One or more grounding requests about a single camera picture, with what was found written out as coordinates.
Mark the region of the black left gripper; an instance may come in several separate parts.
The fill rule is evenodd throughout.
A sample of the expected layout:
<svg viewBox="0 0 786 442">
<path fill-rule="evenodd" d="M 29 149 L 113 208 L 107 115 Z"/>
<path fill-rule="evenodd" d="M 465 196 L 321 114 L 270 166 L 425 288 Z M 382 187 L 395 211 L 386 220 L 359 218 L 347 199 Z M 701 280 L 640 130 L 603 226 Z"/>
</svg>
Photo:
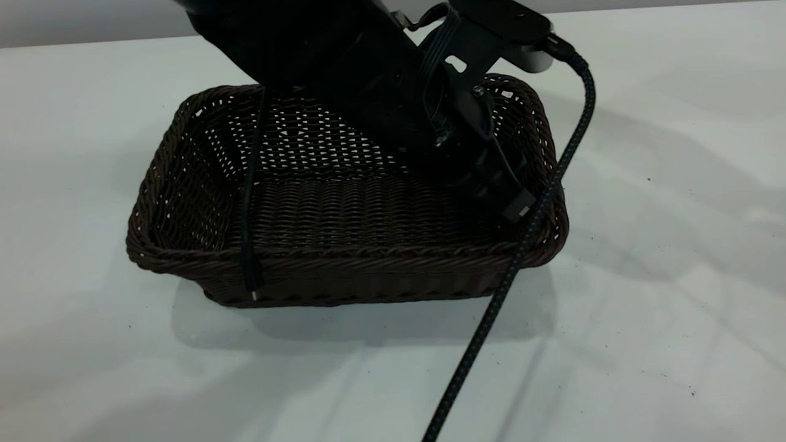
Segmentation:
<svg viewBox="0 0 786 442">
<path fill-rule="evenodd" d="M 390 17 L 267 17 L 267 79 L 303 87 L 419 173 L 464 178 L 464 199 L 519 223 L 535 198 L 520 153 L 496 143 L 489 108 L 458 93 L 444 64 Z"/>
</svg>

